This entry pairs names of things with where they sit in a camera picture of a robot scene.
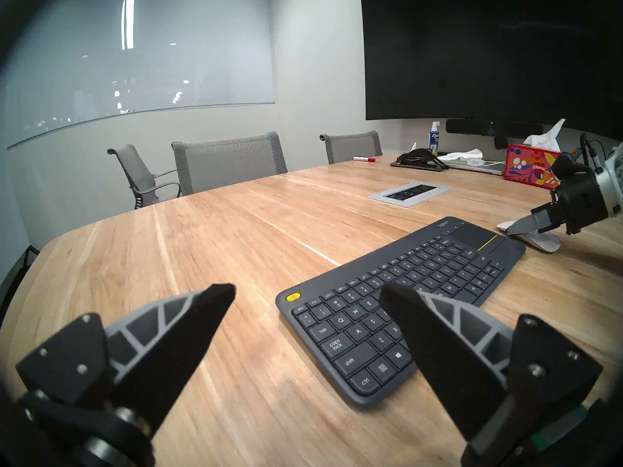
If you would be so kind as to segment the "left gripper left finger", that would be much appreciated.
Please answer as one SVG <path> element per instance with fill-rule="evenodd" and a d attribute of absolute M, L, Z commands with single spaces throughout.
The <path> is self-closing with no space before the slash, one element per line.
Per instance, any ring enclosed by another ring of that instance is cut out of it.
<path fill-rule="evenodd" d="M 77 408 L 125 407 L 159 430 L 236 297 L 233 284 L 153 301 L 104 326 L 85 313 L 16 365 L 29 392 Z"/>

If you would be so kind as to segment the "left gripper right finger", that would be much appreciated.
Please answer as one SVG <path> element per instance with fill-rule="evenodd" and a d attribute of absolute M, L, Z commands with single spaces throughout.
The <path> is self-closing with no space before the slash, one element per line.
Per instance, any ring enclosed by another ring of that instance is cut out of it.
<path fill-rule="evenodd" d="M 461 466 L 587 466 L 603 367 L 543 319 L 511 328 L 481 309 L 386 283 L 380 305 L 467 445 Z"/>

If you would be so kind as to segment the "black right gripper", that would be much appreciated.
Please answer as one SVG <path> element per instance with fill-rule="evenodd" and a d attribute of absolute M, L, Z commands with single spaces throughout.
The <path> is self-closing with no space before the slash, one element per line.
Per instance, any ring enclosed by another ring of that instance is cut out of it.
<path fill-rule="evenodd" d="M 512 225 L 506 235 L 549 232 L 566 225 L 568 235 L 609 217 L 603 195 L 592 168 L 574 161 L 570 153 L 561 153 L 552 165 L 560 185 L 551 193 L 552 202 L 531 210 Z"/>

